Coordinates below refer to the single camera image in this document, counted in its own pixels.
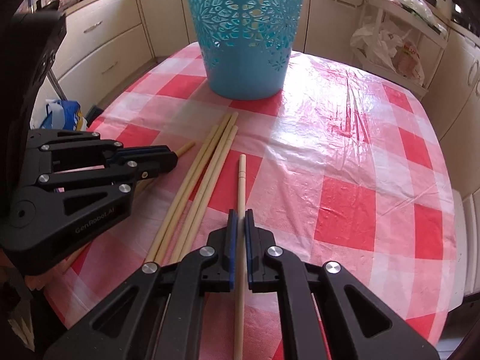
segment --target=table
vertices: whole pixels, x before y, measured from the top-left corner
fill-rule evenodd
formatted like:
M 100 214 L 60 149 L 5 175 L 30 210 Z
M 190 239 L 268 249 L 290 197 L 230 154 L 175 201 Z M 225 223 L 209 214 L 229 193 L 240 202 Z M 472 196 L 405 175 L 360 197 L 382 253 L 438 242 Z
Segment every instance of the table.
M 303 261 L 342 263 L 435 344 L 455 273 L 454 204 L 421 104 L 389 81 L 300 52 L 292 53 L 282 92 L 227 100 L 209 89 L 197 43 L 146 73 L 92 126 L 126 147 L 199 144 L 135 201 L 130 218 L 46 288 L 65 325 L 140 267 L 200 142 L 233 111 L 238 135 L 193 248 L 237 207 L 237 164 L 245 153 L 247 208 L 257 225 Z M 276 295 L 248 293 L 245 303 L 244 359 L 281 359 Z M 233 306 L 233 294 L 209 295 L 201 359 L 231 359 Z

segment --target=red and white tablecloth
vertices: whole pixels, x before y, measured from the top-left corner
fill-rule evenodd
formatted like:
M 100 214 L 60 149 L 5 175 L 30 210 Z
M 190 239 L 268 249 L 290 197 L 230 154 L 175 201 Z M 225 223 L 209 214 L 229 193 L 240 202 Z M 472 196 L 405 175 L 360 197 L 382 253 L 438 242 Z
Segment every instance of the red and white tablecloth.
M 256 223 L 303 261 L 342 263 L 435 344 L 455 273 L 454 204 L 421 104 L 389 81 L 300 52 L 292 53 L 282 92 L 228 100 L 209 89 L 197 43 L 146 73 L 92 126 L 126 147 L 199 144 L 135 201 L 130 218 L 49 284 L 47 298 L 65 325 L 141 266 L 200 143 L 233 111 L 238 135 L 193 248 L 205 245 L 237 207 L 238 159 L 245 153 L 247 208 Z M 232 294 L 209 296 L 201 359 L 232 358 L 233 306 Z M 282 358 L 277 297 L 248 293 L 244 359 L 272 358 Z

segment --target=white shelf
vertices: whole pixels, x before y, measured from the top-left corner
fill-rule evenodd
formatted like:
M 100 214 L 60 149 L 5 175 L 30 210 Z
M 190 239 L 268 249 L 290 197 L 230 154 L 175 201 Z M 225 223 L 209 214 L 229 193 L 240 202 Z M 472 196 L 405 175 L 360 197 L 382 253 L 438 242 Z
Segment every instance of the white shelf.
M 367 0 L 367 2 L 373 7 L 383 9 L 390 15 L 395 16 L 402 21 L 405 21 L 405 23 L 419 30 L 422 34 L 424 34 L 427 38 L 431 39 L 433 42 L 439 45 L 442 49 L 446 49 L 447 41 L 441 35 L 437 34 L 424 21 L 415 17 L 410 12 L 407 12 L 402 7 L 399 7 L 398 5 L 388 0 Z
M 379 76 L 386 80 L 390 80 L 393 83 L 398 84 L 404 88 L 407 88 L 409 91 L 411 91 L 414 95 L 418 96 L 420 99 L 422 99 L 427 94 L 428 91 L 422 86 L 417 85 L 413 81 L 400 76 L 399 74 L 395 73 L 390 69 L 378 66 L 377 64 L 374 64 L 368 61 L 361 50 L 354 48 L 353 54 L 360 61 L 363 70 L 368 71 L 371 74 L 375 74 L 375 76 Z

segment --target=blue trash bin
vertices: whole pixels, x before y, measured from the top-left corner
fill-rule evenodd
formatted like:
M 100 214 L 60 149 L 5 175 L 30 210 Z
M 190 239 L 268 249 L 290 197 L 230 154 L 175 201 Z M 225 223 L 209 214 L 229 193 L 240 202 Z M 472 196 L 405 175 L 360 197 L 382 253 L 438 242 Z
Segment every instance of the blue trash bin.
M 189 0 L 215 93 L 256 100 L 282 89 L 302 1 Z

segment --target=plastic tablecloth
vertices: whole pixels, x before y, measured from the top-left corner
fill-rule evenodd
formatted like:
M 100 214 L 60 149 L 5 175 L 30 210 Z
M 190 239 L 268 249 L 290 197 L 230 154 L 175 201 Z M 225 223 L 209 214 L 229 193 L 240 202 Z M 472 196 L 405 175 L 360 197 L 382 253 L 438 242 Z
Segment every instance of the plastic tablecloth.
M 247 208 L 256 224 L 303 261 L 343 264 L 435 344 L 453 288 L 454 204 L 421 104 L 387 80 L 300 52 L 292 53 L 282 92 L 228 100 L 208 87 L 197 43 L 146 73 L 92 126 L 126 147 L 198 145 L 135 200 L 130 218 L 48 285 L 46 296 L 66 327 L 141 266 L 201 142 L 234 111 L 238 135 L 193 248 L 205 245 L 237 207 L 238 159 L 245 153 Z M 276 294 L 248 292 L 245 304 L 244 359 L 281 359 Z M 233 315 L 232 294 L 209 295 L 201 359 L 232 358 Z

